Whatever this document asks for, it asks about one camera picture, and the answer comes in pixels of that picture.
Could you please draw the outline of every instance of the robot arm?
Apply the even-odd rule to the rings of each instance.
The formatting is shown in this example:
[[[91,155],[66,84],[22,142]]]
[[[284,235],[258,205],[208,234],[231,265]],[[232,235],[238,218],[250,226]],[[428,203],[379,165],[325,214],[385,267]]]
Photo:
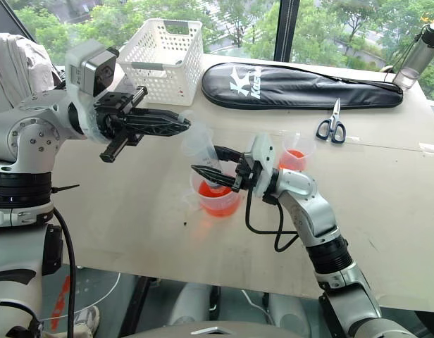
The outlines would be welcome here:
[[[200,165],[192,168],[235,192],[248,189],[264,201],[276,199],[289,212],[324,291],[319,301],[334,337],[414,337],[397,323],[381,318],[380,306],[350,256],[335,214],[319,194],[316,181],[301,172],[273,168],[275,151],[267,134],[257,135],[248,153],[219,146],[216,151],[221,160],[238,162],[236,177]]]
[[[68,139],[107,144],[114,162],[144,135],[172,136],[188,129],[170,111],[137,108],[147,95],[106,92],[116,54],[89,40],[66,57],[66,88],[34,93],[0,113],[0,337],[39,337],[42,276],[62,261],[60,227],[53,217],[51,171]]]

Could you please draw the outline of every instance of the white plastic basket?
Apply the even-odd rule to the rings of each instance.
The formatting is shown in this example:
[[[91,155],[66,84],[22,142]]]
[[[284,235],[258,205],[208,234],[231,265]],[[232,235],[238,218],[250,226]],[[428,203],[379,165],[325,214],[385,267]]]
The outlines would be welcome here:
[[[118,63],[156,104],[192,104],[202,72],[202,23],[149,19],[120,51]]]

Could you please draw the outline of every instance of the glass window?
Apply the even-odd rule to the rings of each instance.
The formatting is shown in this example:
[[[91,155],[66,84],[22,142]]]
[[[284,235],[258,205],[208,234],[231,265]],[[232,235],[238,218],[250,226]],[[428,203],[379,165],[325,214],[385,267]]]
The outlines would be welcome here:
[[[279,9],[272,0],[7,1],[57,65],[86,39],[121,47],[149,18],[201,21],[207,53],[270,59]]]
[[[290,60],[378,71],[433,20],[434,0],[301,0]],[[434,100],[434,59],[419,83]]]

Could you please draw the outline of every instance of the black scissors handle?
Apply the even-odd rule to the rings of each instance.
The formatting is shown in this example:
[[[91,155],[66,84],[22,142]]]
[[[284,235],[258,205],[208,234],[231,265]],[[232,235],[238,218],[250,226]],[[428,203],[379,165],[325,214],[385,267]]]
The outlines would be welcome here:
[[[327,139],[331,133],[331,120],[328,118],[323,120],[317,127],[316,136],[319,139]]]
[[[331,130],[331,142],[332,143],[344,143],[345,141],[345,126],[337,121],[334,130]]]

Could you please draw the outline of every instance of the white table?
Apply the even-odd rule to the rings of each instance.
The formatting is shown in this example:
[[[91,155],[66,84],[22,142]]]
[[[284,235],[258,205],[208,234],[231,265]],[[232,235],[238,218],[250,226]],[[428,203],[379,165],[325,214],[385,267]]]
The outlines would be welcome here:
[[[205,55],[205,68],[231,58]],[[383,74],[302,66],[365,80]],[[151,105],[177,113],[186,107]],[[280,148],[290,130],[314,135],[327,111],[237,111],[208,102],[197,91],[193,109],[214,130],[215,144],[244,151],[258,131]],[[318,142],[308,167],[335,211],[382,306],[434,311],[434,115],[418,85],[395,108],[342,111],[347,141]],[[53,183],[80,188],[54,196],[70,225],[77,264],[137,275],[317,297],[306,250],[299,242],[284,253],[272,236],[244,226],[244,208],[218,219],[181,201],[190,167],[180,153],[183,135],[145,137],[114,164],[102,163],[102,144],[66,142]],[[242,192],[243,201],[246,194]],[[253,202],[253,225],[278,226],[278,210]],[[292,227],[287,216],[285,227]]]

